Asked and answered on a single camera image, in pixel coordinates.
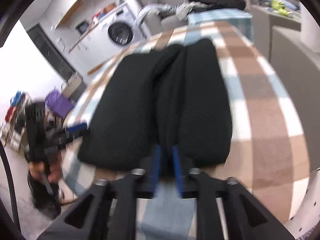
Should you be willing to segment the purple bag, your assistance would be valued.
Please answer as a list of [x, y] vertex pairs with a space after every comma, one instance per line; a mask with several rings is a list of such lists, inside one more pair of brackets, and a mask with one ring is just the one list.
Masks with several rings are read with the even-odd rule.
[[74, 108], [74, 105], [56, 89], [47, 94], [45, 103], [55, 115], [62, 119]]

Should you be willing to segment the white washing machine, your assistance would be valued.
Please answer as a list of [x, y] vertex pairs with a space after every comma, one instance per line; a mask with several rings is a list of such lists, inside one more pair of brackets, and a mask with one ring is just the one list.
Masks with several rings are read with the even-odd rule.
[[116, 7], [103, 18], [101, 30], [106, 33], [112, 44], [125, 47], [144, 39], [140, 27], [135, 24], [135, 16], [124, 4]]

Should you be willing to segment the black knit sweater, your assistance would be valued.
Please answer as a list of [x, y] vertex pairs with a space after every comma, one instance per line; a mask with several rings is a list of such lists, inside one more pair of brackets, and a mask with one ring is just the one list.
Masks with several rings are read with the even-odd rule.
[[197, 167], [223, 164], [230, 152], [232, 115], [215, 46], [203, 38], [122, 59], [89, 124], [78, 159], [128, 171], [162, 152], [171, 172], [172, 149]]

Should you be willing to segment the green toy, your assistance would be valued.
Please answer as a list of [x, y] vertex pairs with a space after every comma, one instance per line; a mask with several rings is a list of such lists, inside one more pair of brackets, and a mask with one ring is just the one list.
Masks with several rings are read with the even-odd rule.
[[287, 10], [286, 5], [283, 1], [271, 0], [270, 5], [273, 11], [277, 12], [280, 15], [289, 17], [291, 12]]

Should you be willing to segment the yarn rack shelf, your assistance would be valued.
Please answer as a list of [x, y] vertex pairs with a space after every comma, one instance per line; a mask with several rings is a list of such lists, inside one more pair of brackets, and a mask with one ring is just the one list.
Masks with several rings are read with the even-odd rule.
[[25, 107], [32, 103], [26, 92], [18, 91], [10, 100], [10, 107], [1, 124], [1, 143], [23, 155], [29, 149], [26, 132]]

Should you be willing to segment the woven laundry basket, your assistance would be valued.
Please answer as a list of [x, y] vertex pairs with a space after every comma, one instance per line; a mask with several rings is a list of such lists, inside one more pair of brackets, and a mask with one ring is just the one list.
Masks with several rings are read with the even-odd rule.
[[61, 93], [67, 99], [77, 102], [86, 89], [82, 77], [75, 72], [66, 82], [61, 85]]

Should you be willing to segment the white kitchen cabinets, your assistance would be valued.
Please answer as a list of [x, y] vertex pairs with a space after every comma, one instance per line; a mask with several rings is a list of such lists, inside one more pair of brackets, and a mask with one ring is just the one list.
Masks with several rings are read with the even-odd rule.
[[72, 58], [85, 75], [96, 65], [112, 57], [118, 49], [108, 37], [107, 27], [97, 25], [71, 51]]

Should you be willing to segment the grey sofa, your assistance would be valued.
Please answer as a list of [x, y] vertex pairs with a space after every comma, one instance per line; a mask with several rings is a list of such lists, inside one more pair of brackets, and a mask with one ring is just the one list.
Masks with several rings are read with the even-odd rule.
[[188, 24], [176, 15], [178, 5], [149, 4], [143, 7], [136, 18], [136, 26], [146, 24], [151, 35], [169, 31]]

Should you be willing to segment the blue plaid side table cloth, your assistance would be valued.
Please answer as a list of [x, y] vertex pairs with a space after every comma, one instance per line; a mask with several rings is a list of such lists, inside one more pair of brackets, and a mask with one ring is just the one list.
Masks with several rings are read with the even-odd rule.
[[204, 22], [226, 21], [236, 27], [242, 35], [254, 42], [252, 15], [238, 9], [217, 9], [204, 12], [192, 12], [188, 15], [188, 25], [200, 25]]

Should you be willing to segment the black cooking pot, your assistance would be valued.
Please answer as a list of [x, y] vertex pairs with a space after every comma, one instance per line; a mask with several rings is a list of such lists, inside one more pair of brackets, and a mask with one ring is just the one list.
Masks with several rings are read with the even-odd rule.
[[84, 34], [87, 31], [88, 28], [89, 28], [89, 22], [88, 21], [82, 21], [75, 27], [76, 31], [80, 35]]

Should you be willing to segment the checkered tablecloth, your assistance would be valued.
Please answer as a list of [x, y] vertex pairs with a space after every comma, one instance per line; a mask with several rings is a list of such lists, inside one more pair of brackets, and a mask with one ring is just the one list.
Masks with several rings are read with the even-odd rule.
[[[207, 168], [219, 179], [236, 177], [283, 224], [299, 210], [310, 176], [309, 154], [296, 108], [280, 78], [245, 36], [227, 22], [180, 27], [154, 35], [111, 57], [94, 76], [64, 125], [90, 122], [118, 62], [132, 53], [148, 53], [172, 44], [189, 45], [210, 38], [225, 79], [233, 118], [231, 151], [224, 165]], [[79, 195], [100, 177], [123, 173], [96, 169], [78, 161], [81, 140], [68, 146], [63, 179]], [[177, 197], [173, 183], [160, 184], [158, 197], [138, 202], [140, 239], [195, 239], [196, 209]]]

